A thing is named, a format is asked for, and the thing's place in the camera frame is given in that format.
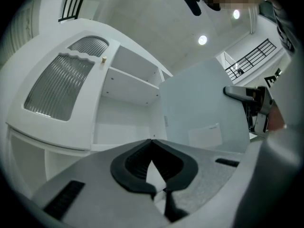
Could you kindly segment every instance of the staircase railing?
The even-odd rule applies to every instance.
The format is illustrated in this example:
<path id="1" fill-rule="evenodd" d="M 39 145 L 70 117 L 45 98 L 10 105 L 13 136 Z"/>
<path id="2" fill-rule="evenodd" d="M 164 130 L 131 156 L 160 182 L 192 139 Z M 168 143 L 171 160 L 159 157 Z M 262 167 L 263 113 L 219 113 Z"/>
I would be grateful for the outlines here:
<path id="1" fill-rule="evenodd" d="M 272 44 L 269 39 L 266 39 L 247 55 L 242 57 L 239 61 L 228 67 L 226 69 L 228 76 L 232 81 L 236 80 L 238 77 L 260 63 L 275 49 L 276 46 Z"/>
<path id="2" fill-rule="evenodd" d="M 67 19 L 77 19 L 84 0 L 65 0 L 59 22 Z"/>

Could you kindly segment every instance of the cabinet door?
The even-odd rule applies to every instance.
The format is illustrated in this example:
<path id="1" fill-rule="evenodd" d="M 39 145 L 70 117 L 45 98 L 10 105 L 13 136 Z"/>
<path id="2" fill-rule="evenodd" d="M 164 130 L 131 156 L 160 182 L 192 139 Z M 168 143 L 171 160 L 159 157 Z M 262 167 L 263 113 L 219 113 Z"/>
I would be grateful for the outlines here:
<path id="1" fill-rule="evenodd" d="M 61 42 L 25 78 L 7 124 L 51 145 L 90 149 L 106 72 L 119 46 L 90 31 Z"/>

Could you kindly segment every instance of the ribbed glass panel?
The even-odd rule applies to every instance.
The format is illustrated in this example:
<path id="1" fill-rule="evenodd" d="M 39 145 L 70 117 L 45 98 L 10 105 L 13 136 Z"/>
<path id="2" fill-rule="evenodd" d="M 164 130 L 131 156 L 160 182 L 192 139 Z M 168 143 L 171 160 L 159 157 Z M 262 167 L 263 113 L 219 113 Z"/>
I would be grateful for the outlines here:
<path id="1" fill-rule="evenodd" d="M 56 57 L 33 86 L 24 108 L 68 121 L 79 91 L 93 65 L 92 62 L 76 57 Z"/>
<path id="2" fill-rule="evenodd" d="M 109 44 L 105 40 L 89 36 L 75 42 L 69 49 L 72 51 L 79 51 L 80 53 L 87 53 L 90 56 L 100 57 L 108 46 Z"/>

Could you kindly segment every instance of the metal railing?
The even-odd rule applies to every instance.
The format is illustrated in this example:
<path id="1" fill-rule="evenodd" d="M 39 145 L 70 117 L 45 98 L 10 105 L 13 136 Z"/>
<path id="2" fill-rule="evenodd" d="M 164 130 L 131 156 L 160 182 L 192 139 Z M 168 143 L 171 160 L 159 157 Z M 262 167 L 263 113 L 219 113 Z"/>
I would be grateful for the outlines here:
<path id="1" fill-rule="evenodd" d="M 238 77 L 252 69 L 263 59 L 265 59 L 270 53 L 276 49 L 276 46 L 272 44 L 269 39 L 263 41 L 255 49 L 245 55 L 236 63 L 232 64 L 226 69 L 226 72 L 230 79 L 236 80 Z"/>
<path id="2" fill-rule="evenodd" d="M 77 19 L 84 0 L 65 0 L 59 22 L 67 19 Z"/>

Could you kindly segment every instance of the recessed ceiling light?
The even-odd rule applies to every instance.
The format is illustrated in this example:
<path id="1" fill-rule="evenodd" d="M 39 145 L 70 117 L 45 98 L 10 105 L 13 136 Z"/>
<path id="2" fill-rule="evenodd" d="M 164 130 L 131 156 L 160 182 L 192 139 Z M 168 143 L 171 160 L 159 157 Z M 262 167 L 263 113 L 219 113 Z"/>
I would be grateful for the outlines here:
<path id="1" fill-rule="evenodd" d="M 238 10 L 234 10 L 234 12 L 233 12 L 233 17 L 234 17 L 235 19 L 238 19 L 238 18 L 239 18 L 239 11 L 238 11 Z"/>
<path id="2" fill-rule="evenodd" d="M 205 45 L 207 43 L 207 37 L 206 36 L 201 36 L 199 38 L 199 44 L 200 45 Z"/>

